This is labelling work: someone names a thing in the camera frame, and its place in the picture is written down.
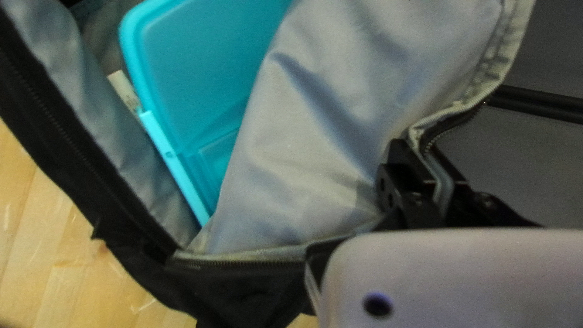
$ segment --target black backpack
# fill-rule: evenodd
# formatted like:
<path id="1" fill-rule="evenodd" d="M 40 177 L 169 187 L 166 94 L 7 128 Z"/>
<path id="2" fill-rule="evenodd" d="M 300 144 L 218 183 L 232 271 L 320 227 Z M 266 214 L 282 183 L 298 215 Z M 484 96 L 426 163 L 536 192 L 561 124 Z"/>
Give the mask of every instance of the black backpack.
<path id="1" fill-rule="evenodd" d="M 109 84 L 101 70 L 107 63 L 94 57 L 115 49 L 95 46 L 92 53 L 84 45 L 78 24 L 105 2 L 85 3 L 82 10 L 78 2 L 0 0 L 0 116 L 16 138 L 90 221 L 92 237 L 104 240 L 160 302 L 192 315 L 198 326 L 283 328 L 299 313 L 313 314 L 303 259 L 173 257 L 201 227 L 147 134 Z M 68 8 L 76 5 L 75 20 Z M 513 69 L 501 87 L 487 93 L 489 107 L 477 115 L 450 114 L 426 129 L 419 145 L 437 143 L 474 189 L 548 226 L 581 227 L 583 148 L 576 139 L 565 140 L 583 137 L 581 8 L 573 0 L 539 0 Z M 522 36 L 520 29 L 505 33 Z M 566 145 L 557 147 L 559 140 Z M 549 148 L 552 157 L 541 158 L 540 150 Z M 536 169 L 521 169 L 534 162 Z M 527 182 L 509 180 L 513 177 Z M 545 219 L 553 210 L 566 219 Z M 186 223 L 173 224 L 176 220 Z M 310 254 L 329 254 L 337 237 L 314 240 Z"/>

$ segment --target backpack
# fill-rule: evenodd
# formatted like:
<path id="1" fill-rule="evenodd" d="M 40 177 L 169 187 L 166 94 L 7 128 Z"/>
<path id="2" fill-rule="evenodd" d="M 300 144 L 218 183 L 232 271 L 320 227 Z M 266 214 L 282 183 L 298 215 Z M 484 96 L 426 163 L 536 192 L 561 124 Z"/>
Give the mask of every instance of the backpack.
<path id="1" fill-rule="evenodd" d="M 127 72 L 117 26 L 138 2 L 0 0 L 0 116 L 92 237 L 197 326 L 314 314 L 306 250 L 382 221 L 394 138 L 438 146 L 522 216 L 581 227 L 581 44 L 561 38 L 581 30 L 574 1 L 540 0 L 530 23 L 532 0 L 293 2 L 204 226 L 107 79 Z"/>

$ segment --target gray lining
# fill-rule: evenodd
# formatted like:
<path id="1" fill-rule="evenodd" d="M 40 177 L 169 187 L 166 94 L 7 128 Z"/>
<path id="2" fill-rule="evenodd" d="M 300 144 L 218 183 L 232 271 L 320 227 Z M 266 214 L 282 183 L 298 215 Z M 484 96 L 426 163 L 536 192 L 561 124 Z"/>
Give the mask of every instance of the gray lining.
<path id="1" fill-rule="evenodd" d="M 181 246 L 195 218 L 148 136 L 115 93 L 57 0 L 0 0 L 79 121 L 156 221 Z"/>
<path id="2" fill-rule="evenodd" d="M 296 1 L 259 71 L 217 211 L 189 258 L 285 258 L 370 230 L 380 220 L 373 184 L 388 141 L 430 115 L 410 129 L 415 144 L 490 93 L 532 4 Z"/>

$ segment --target gray fabric lining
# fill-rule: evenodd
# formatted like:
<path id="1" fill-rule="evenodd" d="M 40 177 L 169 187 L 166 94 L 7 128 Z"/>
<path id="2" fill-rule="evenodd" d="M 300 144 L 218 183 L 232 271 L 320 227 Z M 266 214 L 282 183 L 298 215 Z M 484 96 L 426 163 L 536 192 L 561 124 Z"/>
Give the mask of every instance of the gray fabric lining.
<path id="1" fill-rule="evenodd" d="M 57 0 L 0 0 L 24 42 L 79 121 L 156 221 L 181 246 L 195 218 L 148 136 L 83 44 L 71 13 Z"/>
<path id="2" fill-rule="evenodd" d="M 415 141 L 492 91 L 531 6 L 296 1 L 259 71 L 217 211 L 189 258 L 286 257 L 301 250 L 294 246 L 371 229 L 388 141 L 445 109 L 414 125 Z"/>
<path id="3" fill-rule="evenodd" d="M 527 219 L 583 228 L 581 125 L 485 107 L 437 145 L 476 191 Z"/>
<path id="4" fill-rule="evenodd" d="M 137 2 L 109 2 L 90 18 L 85 41 L 100 69 L 56 0 L 0 0 L 121 176 L 188 245 L 176 256 L 207 260 L 297 260 L 316 240 L 369 231 L 380 219 L 373 183 L 388 141 L 413 124 L 416 144 L 426 128 L 491 92 L 532 7 L 297 0 L 258 74 L 219 207 L 195 237 L 174 180 L 103 74 L 123 68 L 117 24 Z"/>

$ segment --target dark surface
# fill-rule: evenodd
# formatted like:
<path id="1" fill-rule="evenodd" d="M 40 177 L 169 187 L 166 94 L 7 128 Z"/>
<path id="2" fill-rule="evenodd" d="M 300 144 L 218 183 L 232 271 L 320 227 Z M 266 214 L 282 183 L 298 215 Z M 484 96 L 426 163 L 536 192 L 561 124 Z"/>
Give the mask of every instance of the dark surface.
<path id="1" fill-rule="evenodd" d="M 71 7 L 73 5 L 78 4 L 82 0 L 59 0 L 59 1 L 67 7 Z"/>
<path id="2" fill-rule="evenodd" d="M 537 0 L 504 84 L 583 98 L 581 0 Z"/>
<path id="3" fill-rule="evenodd" d="M 368 295 L 363 302 L 364 310 L 375 317 L 387 317 L 392 312 L 392 305 L 387 297 L 378 294 Z"/>
<path id="4" fill-rule="evenodd" d="M 583 124 L 583 99 L 502 85 L 488 101 L 493 107 Z"/>
<path id="5" fill-rule="evenodd" d="M 379 166 L 377 192 L 388 214 L 386 230 L 470 226 L 539 226 L 526 220 L 497 197 L 474 192 L 468 181 L 436 148 L 431 154 L 454 181 L 451 203 L 442 218 L 433 203 L 435 181 L 402 139 L 391 141 L 386 164 Z"/>
<path id="6" fill-rule="evenodd" d="M 551 228 L 583 228 L 583 125 L 485 107 L 437 144 L 475 190 Z"/>

